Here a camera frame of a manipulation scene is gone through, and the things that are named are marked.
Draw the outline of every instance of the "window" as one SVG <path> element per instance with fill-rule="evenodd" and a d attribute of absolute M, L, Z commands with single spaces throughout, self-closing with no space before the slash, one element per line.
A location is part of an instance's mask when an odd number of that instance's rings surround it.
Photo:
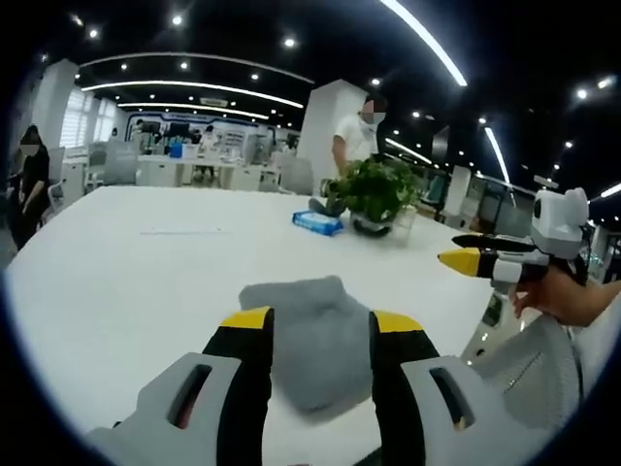
<path fill-rule="evenodd" d="M 92 94 L 73 89 L 67 102 L 65 117 L 62 119 L 60 147 L 77 148 L 83 146 L 86 139 L 88 113 L 93 105 Z"/>
<path fill-rule="evenodd" d="M 110 100 L 102 99 L 99 104 L 99 114 L 95 123 L 94 141 L 107 142 L 114 128 L 114 118 L 116 117 L 116 105 Z"/>

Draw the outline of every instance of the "human hand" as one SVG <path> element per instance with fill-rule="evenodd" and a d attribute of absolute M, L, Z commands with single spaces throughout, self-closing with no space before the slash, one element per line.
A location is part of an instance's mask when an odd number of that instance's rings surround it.
<path fill-rule="evenodd" d="M 594 286 L 582 286 L 555 266 L 539 282 L 521 283 L 510 294 L 515 316 L 520 318 L 525 308 L 534 308 L 556 317 L 564 325 L 587 326 L 604 309 Z M 518 297 L 517 293 L 526 293 Z"/>

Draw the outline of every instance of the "black ceiling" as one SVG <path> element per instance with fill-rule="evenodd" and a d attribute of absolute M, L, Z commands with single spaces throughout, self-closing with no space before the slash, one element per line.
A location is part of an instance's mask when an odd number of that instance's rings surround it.
<path fill-rule="evenodd" d="M 73 2 L 50 17 L 50 42 L 41 50 L 51 61 L 68 57 L 84 64 L 112 55 L 183 51 L 225 55 L 280 68 L 314 81 L 306 83 L 253 66 L 171 56 L 132 58 L 129 68 L 108 61 L 81 69 L 79 85 L 128 80 L 183 80 L 257 90 L 307 103 L 317 86 L 345 79 L 368 87 L 380 78 L 389 102 L 386 135 L 429 156 L 433 135 L 451 127 L 448 161 L 468 163 L 501 179 L 497 158 L 477 120 L 485 115 L 502 148 L 511 181 L 537 189 L 533 175 L 554 178 L 561 189 L 583 186 L 589 198 L 621 183 L 619 85 L 597 89 L 597 82 L 621 71 L 616 50 L 616 16 L 606 2 L 571 7 L 540 0 L 401 0 L 444 47 L 464 74 L 460 87 L 423 41 L 380 0 L 108 0 L 92 5 Z M 78 15 L 84 28 L 69 14 Z M 174 14 L 183 16 L 174 27 Z M 96 27 L 96 40 L 87 31 Z M 293 36 L 293 50 L 282 46 Z M 253 82 L 249 76 L 260 73 Z M 579 101 L 579 87 L 589 97 Z M 121 102 L 187 103 L 187 97 L 236 101 L 239 110 L 282 116 L 300 129 L 304 110 L 247 97 L 184 87 L 124 87 L 101 91 Z M 418 110 L 435 118 L 415 119 Z M 399 129 L 399 136 L 393 130 Z M 567 150 L 564 142 L 572 140 Z M 458 155 L 463 150 L 464 156 Z M 553 170 L 555 163 L 561 165 Z M 621 195 L 592 203 L 592 217 L 604 216 L 615 227 Z"/>

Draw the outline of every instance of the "potted plant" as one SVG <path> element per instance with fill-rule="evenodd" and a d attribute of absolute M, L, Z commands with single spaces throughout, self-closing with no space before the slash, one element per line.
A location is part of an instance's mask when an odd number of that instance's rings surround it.
<path fill-rule="evenodd" d="M 356 231 L 383 237 L 399 213 L 418 200 L 415 186 L 416 177 L 405 162 L 356 161 L 343 178 L 328 184 L 326 208 L 340 214 L 349 209 Z"/>

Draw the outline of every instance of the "woman in black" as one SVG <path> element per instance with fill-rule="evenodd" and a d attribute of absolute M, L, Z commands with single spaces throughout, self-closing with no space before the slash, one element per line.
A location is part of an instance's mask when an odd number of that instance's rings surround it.
<path fill-rule="evenodd" d="M 49 155 L 33 124 L 19 143 L 23 169 L 16 177 L 9 223 L 17 249 L 21 250 L 37 232 L 43 212 L 49 207 Z"/>

